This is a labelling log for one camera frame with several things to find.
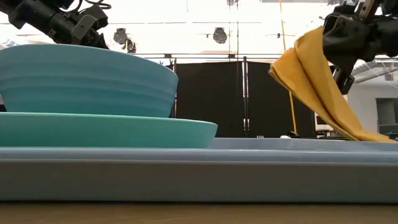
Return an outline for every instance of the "white wall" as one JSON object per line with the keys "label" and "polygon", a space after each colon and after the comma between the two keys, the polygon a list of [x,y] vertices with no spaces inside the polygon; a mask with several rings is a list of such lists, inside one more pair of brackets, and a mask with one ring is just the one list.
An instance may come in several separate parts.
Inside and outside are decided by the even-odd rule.
{"label": "white wall", "polygon": [[348,104],[363,128],[370,131],[377,131],[376,98],[398,98],[398,89],[390,85],[354,85],[348,93]]}

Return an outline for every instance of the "light blue plate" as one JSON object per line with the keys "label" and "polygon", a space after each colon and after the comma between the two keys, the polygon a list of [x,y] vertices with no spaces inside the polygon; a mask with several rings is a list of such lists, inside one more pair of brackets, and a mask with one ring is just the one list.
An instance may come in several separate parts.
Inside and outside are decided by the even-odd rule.
{"label": "light blue plate", "polygon": [[166,118],[177,75],[158,63],[111,50],[62,44],[0,50],[7,111]]}
{"label": "light blue plate", "polygon": [[217,125],[135,116],[0,113],[0,146],[206,148]]}

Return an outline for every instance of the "black partition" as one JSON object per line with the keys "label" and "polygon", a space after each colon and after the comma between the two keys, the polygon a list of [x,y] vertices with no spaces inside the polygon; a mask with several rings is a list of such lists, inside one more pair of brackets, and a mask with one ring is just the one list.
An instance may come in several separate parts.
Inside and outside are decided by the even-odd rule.
{"label": "black partition", "polygon": [[[293,131],[289,92],[269,74],[269,63],[248,62],[249,137],[279,138]],[[294,96],[297,132],[315,137],[315,116]]]}
{"label": "black partition", "polygon": [[177,64],[177,118],[218,124],[216,137],[244,137],[241,62]]}

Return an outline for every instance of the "yellow pole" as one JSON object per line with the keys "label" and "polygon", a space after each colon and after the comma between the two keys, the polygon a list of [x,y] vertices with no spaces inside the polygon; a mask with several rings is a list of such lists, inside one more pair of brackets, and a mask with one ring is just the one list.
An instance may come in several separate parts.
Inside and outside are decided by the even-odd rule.
{"label": "yellow pole", "polygon": [[[282,38],[284,42],[284,52],[286,51],[286,43],[285,43],[285,28],[284,28],[284,19],[282,17],[282,0],[279,0],[279,9],[280,9],[280,22],[282,24]],[[293,120],[293,130],[295,133],[297,133],[297,128],[296,128],[296,118],[294,114],[294,104],[293,104],[293,96],[292,92],[289,90],[289,98],[290,98],[290,110],[292,111],[292,120]]]}

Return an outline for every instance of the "light blue bowl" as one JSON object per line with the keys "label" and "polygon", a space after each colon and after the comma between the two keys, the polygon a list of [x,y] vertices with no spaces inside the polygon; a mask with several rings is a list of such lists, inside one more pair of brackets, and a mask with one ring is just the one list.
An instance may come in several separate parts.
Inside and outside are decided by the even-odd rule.
{"label": "light blue bowl", "polygon": [[166,118],[177,75],[144,58],[61,44],[0,50],[0,93],[9,112]]}

